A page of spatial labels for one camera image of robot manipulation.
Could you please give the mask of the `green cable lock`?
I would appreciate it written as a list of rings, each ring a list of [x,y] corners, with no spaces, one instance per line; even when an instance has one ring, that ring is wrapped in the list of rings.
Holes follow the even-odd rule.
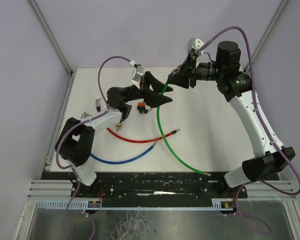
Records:
[[[176,101],[172,101],[170,102],[168,105],[165,104],[163,106],[163,116],[165,118],[169,118],[170,120],[179,120],[182,118],[182,114],[178,111],[183,111],[185,110],[186,108],[183,108],[182,105],[179,105],[179,104],[175,104]],[[162,121],[161,121],[161,117],[160,117],[160,112],[161,112],[161,106],[158,106],[156,108],[156,120],[157,120],[157,125],[158,125],[158,129],[160,131],[160,134],[162,136],[162,140],[163,142],[165,143],[167,149],[169,150],[169,152],[171,153],[171,155],[178,161],[178,164],[179,165],[183,165],[184,168],[187,168],[187,170],[189,172],[195,172],[195,173],[198,173],[202,176],[209,176],[211,177],[212,175],[207,172],[207,171],[202,171],[202,170],[199,170],[199,169],[196,169],[195,167],[187,164],[185,161],[183,161],[177,154],[176,152],[174,151],[174,149],[171,147],[169,141],[167,140],[167,137],[165,136],[165,133],[164,133],[164,129],[163,129],[163,125],[162,125]]]

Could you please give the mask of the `green lock key bunch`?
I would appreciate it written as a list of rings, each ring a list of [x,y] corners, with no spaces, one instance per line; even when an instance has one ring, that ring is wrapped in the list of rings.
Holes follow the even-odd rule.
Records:
[[[90,118],[92,115],[87,113],[86,111],[81,115],[81,119],[86,119],[86,118]]]

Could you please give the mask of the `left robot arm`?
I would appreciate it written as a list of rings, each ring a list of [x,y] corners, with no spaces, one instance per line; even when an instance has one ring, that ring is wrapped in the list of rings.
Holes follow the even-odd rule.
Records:
[[[132,109],[130,101],[142,100],[150,108],[157,108],[172,102],[162,94],[164,84],[146,71],[137,82],[126,87],[111,87],[106,93],[107,107],[101,113],[83,119],[69,118],[55,145],[56,158],[68,162],[82,191],[88,197],[95,197],[100,190],[89,157],[96,134],[125,121]]]

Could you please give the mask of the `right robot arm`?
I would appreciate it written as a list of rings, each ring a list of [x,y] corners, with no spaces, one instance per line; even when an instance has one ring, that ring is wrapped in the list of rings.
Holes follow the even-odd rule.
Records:
[[[191,38],[187,43],[185,61],[168,76],[167,82],[185,89],[194,88],[197,81],[216,81],[218,90],[239,116],[252,145],[254,158],[245,160],[241,166],[228,172],[218,184],[218,192],[230,197],[236,187],[256,182],[264,177],[281,172],[296,153],[285,147],[274,133],[252,91],[251,77],[241,70],[241,50],[233,41],[222,41],[217,46],[216,59],[202,62],[204,42]]]

